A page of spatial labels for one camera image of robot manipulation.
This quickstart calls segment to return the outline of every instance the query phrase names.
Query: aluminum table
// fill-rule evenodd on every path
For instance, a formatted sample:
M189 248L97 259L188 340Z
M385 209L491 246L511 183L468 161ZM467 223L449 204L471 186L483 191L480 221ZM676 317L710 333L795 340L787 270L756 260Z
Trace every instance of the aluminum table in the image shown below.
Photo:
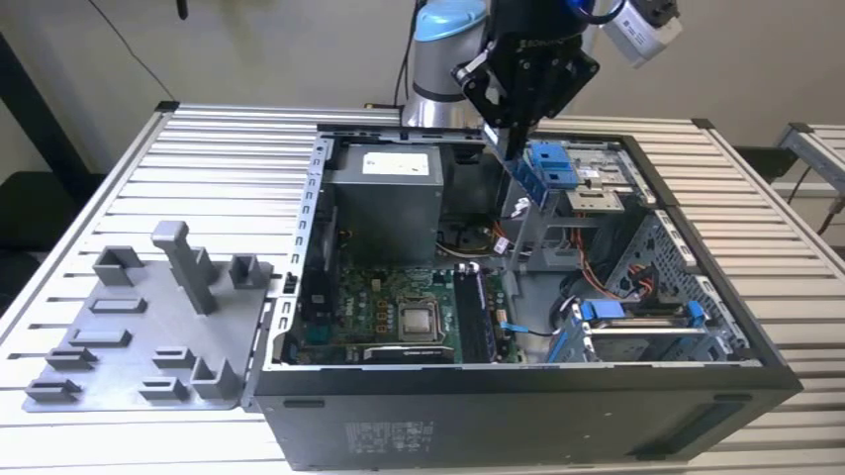
M284 274L315 124L397 122L392 110L182 104L156 112L0 319L0 468L289 472L260 414L28 414L22 389L96 282L90 263L104 245L129 244L141 258L164 259L148 233L158 220L184 220L190 244L212 259L254 252ZM455 473L845 473L845 264L706 124L567 116L544 121L541 130L636 138L806 389L687 465ZM273 282L270 297L279 287Z

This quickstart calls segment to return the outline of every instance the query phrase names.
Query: open computer chassis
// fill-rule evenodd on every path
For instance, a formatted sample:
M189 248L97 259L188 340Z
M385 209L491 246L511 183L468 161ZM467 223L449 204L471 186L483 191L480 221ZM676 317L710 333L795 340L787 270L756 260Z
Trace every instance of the open computer chassis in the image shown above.
M246 399L297 470L687 460L800 387L684 218L634 138L536 134L618 143L747 339L754 364L511 363L296 365L287 338L303 306L303 269L323 167L353 143L479 145L477 131L320 126L301 195L284 295L261 327Z

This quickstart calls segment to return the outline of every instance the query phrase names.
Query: orange wire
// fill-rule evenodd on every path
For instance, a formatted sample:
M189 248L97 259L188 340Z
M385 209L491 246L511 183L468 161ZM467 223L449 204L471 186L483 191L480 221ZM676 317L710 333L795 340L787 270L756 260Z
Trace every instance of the orange wire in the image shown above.
M647 292L643 295L651 295L651 293L655 291L655 286L651 285L647 281L640 282L640 284L647 290Z
M499 225L497 221L492 222L492 234L499 236L500 238L507 238L504 236L504 230L501 229L501 225Z
M592 288L598 290L606 297L612 300L619 300L620 297L607 291L604 286L599 284L598 278L592 273L590 263L586 261L586 254L583 252L583 241L580 240L580 230L575 230L572 234L575 238L575 246L578 247L578 253L580 254L580 273L583 274L584 280L592 286Z

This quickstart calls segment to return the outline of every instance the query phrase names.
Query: cable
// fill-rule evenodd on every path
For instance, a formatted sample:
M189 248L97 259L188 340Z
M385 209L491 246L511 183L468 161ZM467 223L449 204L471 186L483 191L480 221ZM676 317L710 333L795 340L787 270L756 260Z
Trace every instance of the cable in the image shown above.
M508 324L507 322L501 322L499 324L499 327L501 328L501 330L509 330L511 332L516 332L516 333L528 333L528 334L532 334L535 336L545 336L545 337L548 337L548 336L555 336L559 333L559 330L555 330L551 333L548 333L548 332L535 332L533 330L527 329L521 325Z
M568 308L571 306L571 302L575 300L575 296L571 295L567 299L563 300L562 296L554 299L554 303L551 304L551 308L548 309L548 326L556 331L556 321L563 320L566 314L568 313Z
M393 107L399 105L399 85L401 84L403 74L405 75L405 101L408 100L408 56L411 54L411 43L413 42L413 30L417 27L417 13L424 6L427 0L415 0L413 15L411 16L411 26L408 28L408 40L405 42L405 53L399 66L399 74L396 74L396 86L393 87Z
M800 177L796 179L796 182L794 183L794 188L791 188L791 193L788 193L788 198L786 198L786 204L791 203L791 198L794 198L796 189L800 187L800 183L803 183L803 178L806 178L806 175L808 174L810 169L811 169L811 166L806 165L806 169L803 170L803 173L800 173Z
M559 296L563 297L568 294L568 288L574 285L578 279L583 278L583 274L579 271L568 272L566 276L559 279L558 292Z
M634 282L636 284L636 286L631 289L631 291L627 293L627 295L624 296L626 298L630 297L634 293L636 293L636 291L642 288L646 292L640 293L640 298L643 297L650 297L654 292L655 289L658 287L655 280L658 278L656 275L656 270L651 268L652 272L654 272L654 280L644 274L644 271L647 271L651 267L646 267L642 264L631 264L628 266L628 278L631 279L631 282Z
M820 228L818 228L818 235L820 236L823 234L824 231L827 231L827 228L830 227L830 222L832 221L832 217L835 216L835 213L827 213L827 217L823 219L823 223L820 223Z
M186 20L186 0L176 0L176 11L180 14L180 20Z
M516 248L516 245L507 239L507 236L504 236L504 231L501 230L501 225L499 225L497 221L492 222L492 235L493 235L493 244L495 244L495 237L503 238L507 242L508 242L508 246L512 246L513 249ZM527 257L531 255L531 253L525 250L523 250L519 255Z
M132 47L129 46L129 43L126 42L126 39L122 38L122 35L120 34L120 31L117 30L117 27L114 27L114 24L110 23L110 20L108 19L108 17L105 16L105 13L102 12L102 10L100 9L100 7L96 5L96 3L93 3L93 0L88 0L88 3L90 4L90 6L93 7L93 9L96 10L96 13L100 14L100 17L102 17L102 20L105 20L105 23L108 24L108 26L110 27L112 31L114 32L114 35L117 35L117 38L120 39L120 42L122 42L122 46L126 47L126 51L129 51L129 54L132 55L132 57L134 58L134 60L137 61L137 63L141 65L141 67L146 70L146 72L149 73L149 75L153 77L153 79L156 80L156 82L158 83L158 85L161 86L161 89L164 89L164 92L168 94L168 97L170 98L172 101L176 101L176 97L173 96L173 93L170 93L170 89L168 89L168 86L164 85L164 82L161 82L161 79L158 79L158 76L156 75L156 73L152 71L152 69L149 68L149 66L144 63L144 61L141 60L140 57L137 57L137 55L134 54L134 52L132 51Z
M595 274L592 273L592 268L590 267L590 263L586 260L586 253L583 251L583 241L580 240L580 229L575 229L574 232L574 238L575 238L575 246L578 248L578 253L580 256L580 273L583 274L583 278L587 281L587 283L592 286L592 288L602 293L607 298L612 299L612 300L619 300L620 297L618 295L615 295L612 292L610 292L604 286L600 284L600 281L598 280L598 278L595 277Z
M492 255L492 254L464 253L464 252L460 252L459 250L449 249L439 242L436 243L436 248L441 250L443 252L445 252L448 255L457 257L460 259L477 259L480 257L489 257Z
M592 15L586 10L583 10L583 8L580 8L583 0L563 0L563 3L568 7L568 11L574 14L575 17L578 17L578 19L583 23L587 23L590 25L606 25L612 22L622 13L626 1L627 0L619 0L614 9L604 15Z

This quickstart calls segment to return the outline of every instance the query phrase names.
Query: sticker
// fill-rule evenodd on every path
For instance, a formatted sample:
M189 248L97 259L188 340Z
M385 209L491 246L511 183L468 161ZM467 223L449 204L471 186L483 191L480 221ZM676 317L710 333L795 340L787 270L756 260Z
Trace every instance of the sticker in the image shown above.
M428 452L432 437L433 421L345 424L349 453Z
M499 237L499 239L496 240L496 245L492 246L492 250L495 250L496 253L503 254L507 250L507 244L509 243L511 242L505 238Z
M600 175L592 168L578 168L580 178L598 178Z
M364 175L427 176L427 154L371 151L364 153L361 172Z

